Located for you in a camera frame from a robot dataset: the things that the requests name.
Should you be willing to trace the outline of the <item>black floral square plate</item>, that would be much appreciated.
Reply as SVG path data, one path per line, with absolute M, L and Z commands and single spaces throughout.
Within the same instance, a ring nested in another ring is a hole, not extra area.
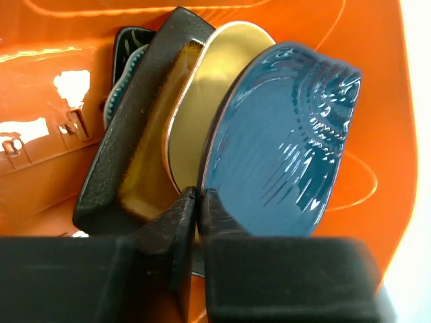
M 112 85 L 119 80 L 131 54 L 142 46 L 149 44 L 155 34 L 156 31 L 154 30 L 136 26 L 127 26 L 119 29 L 113 45 Z

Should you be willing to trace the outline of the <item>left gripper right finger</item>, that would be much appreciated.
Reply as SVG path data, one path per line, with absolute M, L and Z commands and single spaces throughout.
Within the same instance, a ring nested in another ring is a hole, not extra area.
M 222 206 L 201 199 L 199 229 L 210 322 L 392 322 L 381 275 L 350 238 L 252 236 Z

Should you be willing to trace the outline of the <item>teal scalloped round plate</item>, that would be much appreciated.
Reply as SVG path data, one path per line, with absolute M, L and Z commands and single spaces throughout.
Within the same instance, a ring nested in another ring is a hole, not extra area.
M 114 84 L 111 92 L 109 93 L 103 109 L 103 124 L 104 129 L 107 129 L 113 116 L 115 115 L 119 106 L 120 100 L 127 89 L 129 82 L 131 81 L 137 66 L 146 50 L 148 45 L 144 45 L 131 53 L 125 63 L 125 67 L 121 76 Z

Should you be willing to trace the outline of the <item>dark blue shell plate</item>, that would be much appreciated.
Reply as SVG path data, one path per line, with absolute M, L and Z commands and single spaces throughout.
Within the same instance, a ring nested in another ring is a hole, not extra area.
M 214 190 L 249 234 L 310 235 L 335 185 L 362 77 L 297 42 L 264 50 L 215 114 L 199 190 Z

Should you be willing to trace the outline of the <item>yellow rounded plate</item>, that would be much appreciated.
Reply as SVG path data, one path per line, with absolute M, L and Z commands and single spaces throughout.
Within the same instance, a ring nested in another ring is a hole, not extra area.
M 162 153 L 178 192 L 198 182 L 209 128 L 240 72 L 275 40 L 251 22 L 228 22 L 207 39 L 165 124 Z

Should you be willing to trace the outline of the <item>black and amber square plate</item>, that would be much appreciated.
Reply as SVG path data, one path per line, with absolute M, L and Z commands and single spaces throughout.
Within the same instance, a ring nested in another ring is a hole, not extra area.
M 156 32 L 82 186 L 73 212 L 78 229 L 92 236 L 128 234 L 177 199 L 162 162 L 162 131 L 212 32 L 210 24 L 184 7 L 177 7 Z

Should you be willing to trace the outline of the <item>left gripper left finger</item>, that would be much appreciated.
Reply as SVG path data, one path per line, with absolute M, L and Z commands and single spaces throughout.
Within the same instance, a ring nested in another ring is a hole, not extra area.
M 194 188 L 128 236 L 1 239 L 2 322 L 186 322 Z

